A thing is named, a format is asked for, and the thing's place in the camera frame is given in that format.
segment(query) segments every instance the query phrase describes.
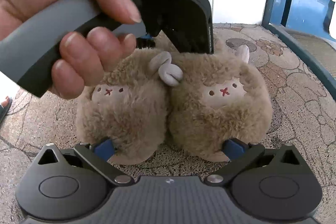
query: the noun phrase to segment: grooved black surface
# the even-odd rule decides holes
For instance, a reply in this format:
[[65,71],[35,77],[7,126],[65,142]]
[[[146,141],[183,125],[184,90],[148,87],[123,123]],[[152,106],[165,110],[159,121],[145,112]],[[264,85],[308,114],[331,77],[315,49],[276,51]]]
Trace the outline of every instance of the grooved black surface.
[[[27,219],[23,224],[38,224]],[[199,177],[141,177],[119,187],[93,214],[68,224],[267,224],[237,208],[223,188],[204,185]],[[307,219],[296,224],[316,224]]]

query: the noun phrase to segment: metal screw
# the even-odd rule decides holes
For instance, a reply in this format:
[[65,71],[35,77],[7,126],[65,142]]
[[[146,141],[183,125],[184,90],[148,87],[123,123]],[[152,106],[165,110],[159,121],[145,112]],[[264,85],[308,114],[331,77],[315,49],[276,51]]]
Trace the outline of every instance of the metal screw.
[[131,181],[131,177],[128,175],[118,175],[115,177],[114,181],[119,184],[126,184]]
[[211,183],[220,183],[222,182],[224,179],[222,176],[220,175],[210,175],[207,177],[207,180]]

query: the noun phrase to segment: hand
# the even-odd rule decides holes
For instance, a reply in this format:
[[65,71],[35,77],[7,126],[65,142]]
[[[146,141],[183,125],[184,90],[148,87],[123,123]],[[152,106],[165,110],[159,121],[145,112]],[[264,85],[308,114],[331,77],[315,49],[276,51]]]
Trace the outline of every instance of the hand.
[[[55,1],[57,0],[0,0],[0,41]],[[96,1],[103,12],[121,23],[141,21],[140,13],[131,0]],[[104,71],[112,70],[121,58],[134,51],[135,45],[134,35],[126,34],[117,38],[102,27],[91,30],[86,39],[79,33],[68,33],[60,43],[62,59],[52,67],[51,92],[64,99],[78,97],[85,85],[97,85]]]

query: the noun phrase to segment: foot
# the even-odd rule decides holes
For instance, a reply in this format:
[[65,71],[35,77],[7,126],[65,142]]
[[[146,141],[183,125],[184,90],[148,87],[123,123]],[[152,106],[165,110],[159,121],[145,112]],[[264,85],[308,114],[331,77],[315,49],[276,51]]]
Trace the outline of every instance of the foot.
[[9,104],[9,100],[10,100],[9,97],[6,96],[6,99],[3,102],[1,102],[1,106],[5,108]]

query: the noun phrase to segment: plush toy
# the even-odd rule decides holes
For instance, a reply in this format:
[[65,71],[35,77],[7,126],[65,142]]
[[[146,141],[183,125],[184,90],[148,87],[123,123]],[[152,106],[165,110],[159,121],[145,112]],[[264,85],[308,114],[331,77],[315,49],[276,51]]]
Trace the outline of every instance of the plush toy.
[[226,161],[222,144],[230,138],[258,143],[272,120],[272,105],[265,81],[248,64],[249,48],[236,54],[172,52],[172,63],[183,71],[179,85],[172,87],[169,130],[175,143],[191,155],[209,161]]
[[156,43],[161,49],[136,49],[100,85],[85,88],[79,139],[111,138],[117,150],[111,160],[123,165],[149,158],[166,124],[180,148],[209,161],[227,160],[221,148],[229,138],[263,139],[272,106],[261,74],[247,64],[246,45],[234,55],[219,51],[216,39],[217,51],[208,55],[179,53],[163,34]]
[[86,87],[79,98],[77,134],[96,143],[112,139],[116,164],[138,164],[164,141],[168,113],[167,86],[148,65],[158,49],[136,49],[96,87]]

